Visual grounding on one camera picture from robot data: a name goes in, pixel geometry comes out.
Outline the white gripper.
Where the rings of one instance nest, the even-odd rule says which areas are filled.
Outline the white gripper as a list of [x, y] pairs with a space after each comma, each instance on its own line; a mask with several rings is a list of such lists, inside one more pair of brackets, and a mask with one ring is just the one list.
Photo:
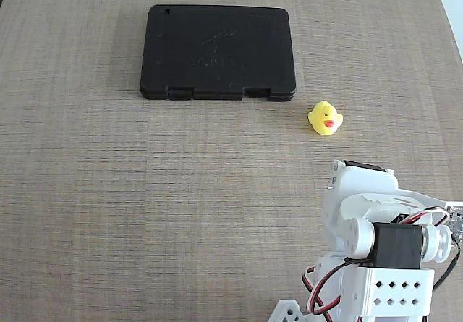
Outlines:
[[391, 194], [398, 186], [394, 174], [379, 166], [335, 159], [323, 199], [324, 227], [337, 227], [341, 202], [350, 195]]

